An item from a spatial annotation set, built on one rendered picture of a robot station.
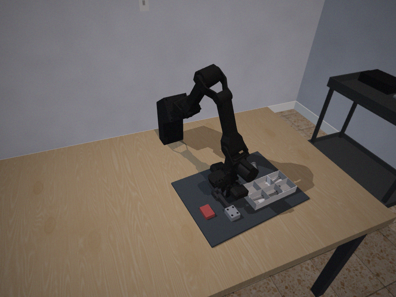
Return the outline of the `white mounting block with four holes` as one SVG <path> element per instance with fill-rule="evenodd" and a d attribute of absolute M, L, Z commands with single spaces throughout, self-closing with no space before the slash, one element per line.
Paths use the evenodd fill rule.
<path fill-rule="evenodd" d="M 234 205 L 225 208 L 224 213 L 226 214 L 226 216 L 230 219 L 230 221 L 234 221 L 238 218 L 240 218 L 240 213 L 239 211 L 235 208 Z"/>

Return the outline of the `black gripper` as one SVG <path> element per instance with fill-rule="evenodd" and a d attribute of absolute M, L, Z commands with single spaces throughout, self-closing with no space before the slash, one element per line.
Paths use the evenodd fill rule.
<path fill-rule="evenodd" d="M 226 190 L 226 198 L 231 195 L 235 200 L 238 200 L 240 198 L 248 196 L 249 191 L 246 189 L 246 187 L 243 184 L 240 185 L 238 182 L 236 182 L 239 177 L 237 176 L 235 170 L 229 170 L 224 166 L 222 162 L 218 162 L 210 166 L 210 171 L 214 172 L 216 170 L 219 170 L 220 166 L 222 166 L 223 172 L 227 172 L 229 179 L 228 184 L 225 184 L 225 186 L 221 188 L 222 192 Z M 227 187 L 227 185 L 229 185 L 229 187 Z"/>

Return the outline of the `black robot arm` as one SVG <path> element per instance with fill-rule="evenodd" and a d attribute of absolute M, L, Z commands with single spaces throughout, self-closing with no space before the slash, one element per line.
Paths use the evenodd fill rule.
<path fill-rule="evenodd" d="M 258 175 L 258 169 L 247 161 L 250 156 L 248 148 L 238 133 L 235 115 L 232 105 L 232 93 L 227 85 L 227 78 L 221 69 L 215 64 L 200 69 L 194 74 L 195 85 L 191 93 L 183 98 L 170 102 L 173 116 L 189 118 L 200 112 L 200 101 L 204 95 L 213 99 L 217 105 L 219 119 L 222 128 L 221 150 L 225 155 L 224 166 L 235 172 L 247 183 L 252 182 Z M 222 84 L 222 91 L 216 93 L 210 87 L 218 82 Z M 240 154 L 239 152 L 243 150 Z M 228 184 L 227 172 L 223 172 L 222 166 L 208 175 L 211 185 L 218 189 Z"/>

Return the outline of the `grey flat bar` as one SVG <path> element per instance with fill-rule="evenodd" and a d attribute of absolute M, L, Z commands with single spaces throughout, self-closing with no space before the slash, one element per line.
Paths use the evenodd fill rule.
<path fill-rule="evenodd" d="M 225 200 L 225 198 L 221 195 L 221 193 L 217 194 L 219 197 L 219 202 L 222 204 L 224 208 L 230 207 L 229 203 Z"/>

